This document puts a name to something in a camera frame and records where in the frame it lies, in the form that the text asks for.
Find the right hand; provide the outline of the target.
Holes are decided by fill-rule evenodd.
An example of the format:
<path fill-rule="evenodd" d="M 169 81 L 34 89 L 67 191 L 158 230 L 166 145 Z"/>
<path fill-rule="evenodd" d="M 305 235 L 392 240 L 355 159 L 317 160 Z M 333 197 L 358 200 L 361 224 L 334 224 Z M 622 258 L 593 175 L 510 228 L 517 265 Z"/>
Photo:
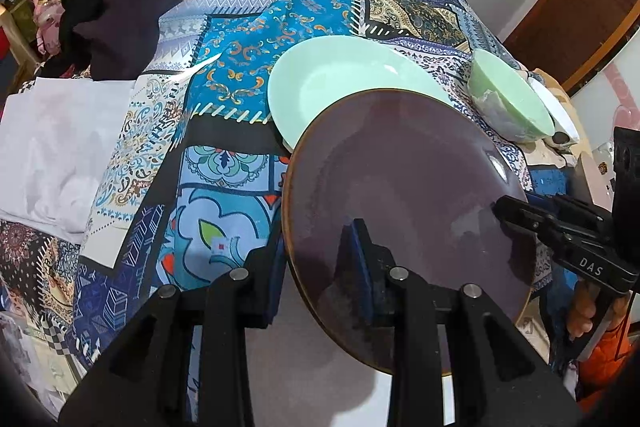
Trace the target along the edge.
<path fill-rule="evenodd" d="M 629 297 L 617 298 L 612 303 L 612 319 L 608 332 L 615 331 L 624 321 L 629 305 Z M 590 294 L 590 286 L 585 281 L 578 281 L 574 287 L 572 305 L 567 313 L 567 332 L 573 339 L 582 337 L 593 328 L 593 317 L 596 315 L 596 304 Z"/>

